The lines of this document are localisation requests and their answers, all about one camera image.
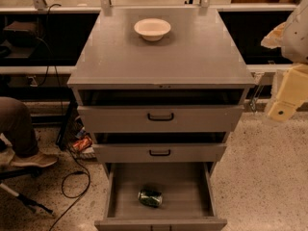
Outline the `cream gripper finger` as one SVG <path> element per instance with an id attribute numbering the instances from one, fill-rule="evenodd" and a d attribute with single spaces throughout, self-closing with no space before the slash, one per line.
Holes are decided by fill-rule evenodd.
<path id="1" fill-rule="evenodd" d="M 290 119 L 308 100 L 308 65 L 292 64 L 274 75 L 271 98 L 266 106 L 266 118 L 275 122 Z"/>

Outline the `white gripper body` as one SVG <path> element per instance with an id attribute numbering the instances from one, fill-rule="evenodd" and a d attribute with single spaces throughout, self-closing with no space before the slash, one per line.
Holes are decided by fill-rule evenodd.
<path id="1" fill-rule="evenodd" d="M 286 23 L 280 23 L 272 29 L 261 41 L 263 47 L 274 49 L 280 47 L 282 44 L 283 31 Z"/>

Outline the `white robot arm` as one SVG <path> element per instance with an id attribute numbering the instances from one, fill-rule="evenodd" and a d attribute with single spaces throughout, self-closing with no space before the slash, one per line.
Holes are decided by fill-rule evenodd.
<path id="1" fill-rule="evenodd" d="M 277 90 L 266 107 L 267 118 L 284 122 L 308 100 L 308 0 L 300 0 L 287 20 L 261 41 L 263 47 L 279 47 L 292 67 L 276 77 Z"/>

